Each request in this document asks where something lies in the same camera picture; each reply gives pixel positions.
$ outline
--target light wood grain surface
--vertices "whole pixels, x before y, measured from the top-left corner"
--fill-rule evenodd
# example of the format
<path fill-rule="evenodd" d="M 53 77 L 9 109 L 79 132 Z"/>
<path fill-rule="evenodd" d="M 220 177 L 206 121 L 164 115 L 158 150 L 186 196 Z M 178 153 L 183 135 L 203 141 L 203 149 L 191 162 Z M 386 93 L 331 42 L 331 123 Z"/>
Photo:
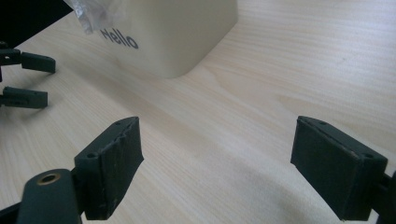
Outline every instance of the light wood grain surface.
<path fill-rule="evenodd" d="M 162 79 L 120 65 L 70 14 L 18 47 L 53 57 L 56 74 L 3 68 L 1 89 L 47 91 L 49 107 L 0 108 L 0 208 L 138 116 L 145 161 L 106 223 L 342 223 L 290 164 L 296 119 L 330 122 L 392 174 L 395 24 L 394 0 L 239 1 L 231 32 L 186 76 Z"/>

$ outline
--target white box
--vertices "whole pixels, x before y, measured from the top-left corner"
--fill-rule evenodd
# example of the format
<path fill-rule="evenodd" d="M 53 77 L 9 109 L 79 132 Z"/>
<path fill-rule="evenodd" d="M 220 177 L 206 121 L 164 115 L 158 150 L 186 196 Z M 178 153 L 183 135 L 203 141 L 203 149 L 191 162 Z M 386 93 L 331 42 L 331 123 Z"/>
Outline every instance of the white box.
<path fill-rule="evenodd" d="M 130 0 L 128 20 L 98 32 L 127 66 L 159 77 L 188 73 L 237 21 L 236 0 Z"/>

